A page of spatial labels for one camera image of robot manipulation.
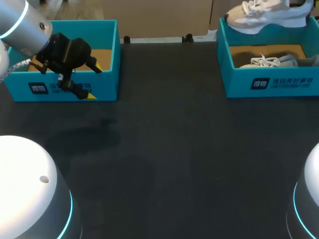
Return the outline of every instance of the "blue led ring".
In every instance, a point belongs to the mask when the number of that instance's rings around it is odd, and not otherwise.
[[[295,185],[295,189],[294,189],[294,197],[293,197],[293,200],[294,200],[294,207],[295,207],[295,211],[296,211],[296,215],[299,219],[299,222],[301,223],[301,225],[304,227],[304,229],[306,230],[306,232],[313,238],[313,239],[317,239],[315,238],[314,235],[311,234],[311,232],[306,228],[305,224],[303,223],[303,221],[301,221],[301,218],[299,217],[299,214],[297,212],[297,208],[296,208],[296,203],[295,203],[295,192],[296,192],[296,187],[297,187],[297,183]]]
[[[71,195],[71,192],[70,192],[70,198],[71,198],[71,209],[70,209],[70,215],[69,215],[69,218],[68,218],[68,221],[66,222],[65,224],[65,227],[64,229],[62,230],[61,234],[58,236],[57,239],[61,239],[66,231],[66,229],[68,228],[69,224],[70,224],[70,221],[71,221],[71,216],[72,216],[72,211],[73,211],[73,200],[72,200],[72,195]]]

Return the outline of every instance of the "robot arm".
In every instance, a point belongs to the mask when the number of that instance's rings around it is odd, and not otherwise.
[[[26,0],[0,0],[0,40],[27,57],[36,56],[43,66],[28,61],[42,74],[47,69],[60,74],[58,86],[69,90],[79,99],[94,99],[71,80],[72,70],[84,64],[101,73],[91,47],[82,38],[68,39],[62,33],[53,34],[52,24],[41,16]],[[0,79],[7,68],[7,52],[0,44]]]
[[[9,68],[9,57],[6,48],[0,40],[0,78],[5,75]]]

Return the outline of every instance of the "teal shoe box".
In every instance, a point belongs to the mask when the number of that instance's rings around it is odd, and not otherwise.
[[[96,74],[93,71],[76,71],[71,80],[91,92],[96,100],[115,101],[117,99],[119,72],[121,63],[121,43],[116,20],[71,20],[52,21],[54,33],[61,32],[70,39],[83,38],[92,49],[111,49],[110,69]],[[9,51],[10,64],[14,65],[27,58],[14,49]],[[70,92],[57,87],[58,74],[47,71],[28,72],[28,66],[9,75],[4,83],[16,102],[73,102],[79,100]],[[30,85],[44,89],[41,94],[31,91]]]
[[[220,19],[217,57],[226,96],[319,96],[319,67],[235,68],[229,46],[301,45],[305,56],[319,54],[319,25],[310,17],[306,27],[284,28],[270,24],[257,35],[246,35]]]

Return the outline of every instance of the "black mat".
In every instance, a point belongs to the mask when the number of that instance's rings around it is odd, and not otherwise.
[[[126,45],[122,62],[114,103],[16,104],[0,86],[0,134],[52,155],[83,239],[287,239],[319,100],[226,99],[214,43]]]

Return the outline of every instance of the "shoe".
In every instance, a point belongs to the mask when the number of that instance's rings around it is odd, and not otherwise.
[[[298,66],[297,59],[292,55],[283,56],[280,58],[270,57],[265,58],[264,55],[259,58],[251,58],[250,64],[241,66],[240,68],[261,68],[261,67],[295,67]]]
[[[268,24],[304,27],[314,0],[300,7],[289,7],[289,0],[251,0],[231,9],[225,16],[228,25],[244,34],[257,34]]]
[[[297,61],[298,66],[312,66],[312,67],[319,67],[319,55],[314,55],[308,59],[298,59],[295,58]]]

